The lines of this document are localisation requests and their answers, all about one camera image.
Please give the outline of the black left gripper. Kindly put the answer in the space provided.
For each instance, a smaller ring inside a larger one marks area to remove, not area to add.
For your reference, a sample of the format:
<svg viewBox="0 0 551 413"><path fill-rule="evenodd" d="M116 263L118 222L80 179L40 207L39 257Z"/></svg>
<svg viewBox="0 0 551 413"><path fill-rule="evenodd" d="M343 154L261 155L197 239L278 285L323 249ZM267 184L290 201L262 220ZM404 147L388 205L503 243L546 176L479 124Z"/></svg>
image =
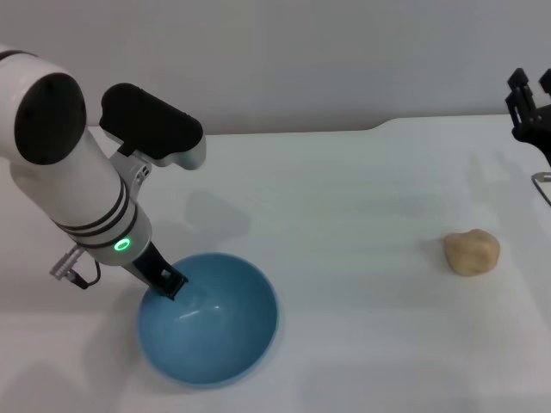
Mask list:
<svg viewBox="0 0 551 413"><path fill-rule="evenodd" d="M128 264L128 272L143 281L159 295L174 300L189 279L173 268L160 254L153 242Z"/></svg>

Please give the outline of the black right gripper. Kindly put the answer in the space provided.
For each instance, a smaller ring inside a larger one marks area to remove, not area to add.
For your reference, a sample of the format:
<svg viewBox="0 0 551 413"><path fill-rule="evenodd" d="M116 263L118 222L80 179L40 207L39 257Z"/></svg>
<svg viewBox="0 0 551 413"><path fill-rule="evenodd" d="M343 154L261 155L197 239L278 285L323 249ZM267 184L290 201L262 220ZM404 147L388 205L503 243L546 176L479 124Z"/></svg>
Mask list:
<svg viewBox="0 0 551 413"><path fill-rule="evenodd" d="M511 92L505 103L514 125L514 139L534 146L550 163L550 105L536 109L529 79L522 68L514 70L507 84ZM551 69L543 73L539 84L551 96Z"/></svg>

